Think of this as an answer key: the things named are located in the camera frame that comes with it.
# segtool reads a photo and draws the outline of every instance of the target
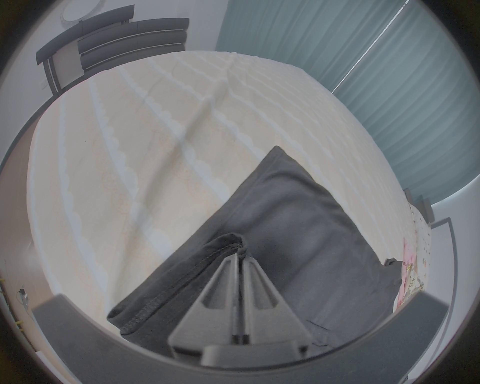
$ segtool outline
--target wooden floor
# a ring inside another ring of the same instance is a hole
[[[36,351],[41,350],[52,365],[71,383],[58,356],[37,327],[31,309],[52,297],[32,240],[26,209],[26,178],[32,135],[38,120],[22,136],[0,173],[0,277],[15,318],[23,321],[24,335]],[[28,309],[19,290],[28,296]]]

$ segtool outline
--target white wall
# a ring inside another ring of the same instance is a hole
[[[452,337],[480,289],[480,176],[432,208],[436,221],[452,219],[456,240],[457,290],[448,326],[448,336]]]
[[[55,2],[17,48],[0,77],[0,161],[28,119],[52,96],[36,52],[65,28],[60,14],[68,0]],[[133,21],[189,17],[187,50],[214,50],[228,0],[106,0],[97,12],[135,4]]]

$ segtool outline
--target cream bed sheet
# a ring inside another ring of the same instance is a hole
[[[27,208],[54,293],[101,325],[274,146],[326,187],[379,260],[415,228],[370,135],[296,67],[180,52],[101,72],[57,99],[30,149]]]

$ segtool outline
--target curtain pleat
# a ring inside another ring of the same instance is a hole
[[[230,0],[216,49],[302,68],[333,91],[405,0]],[[480,173],[480,92],[449,33],[410,0],[334,92],[403,188],[435,203]]]

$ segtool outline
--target electrical outlet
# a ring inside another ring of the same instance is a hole
[[[40,88],[41,89],[45,89],[48,87],[48,80],[47,79],[44,79],[41,83],[40,83]]]

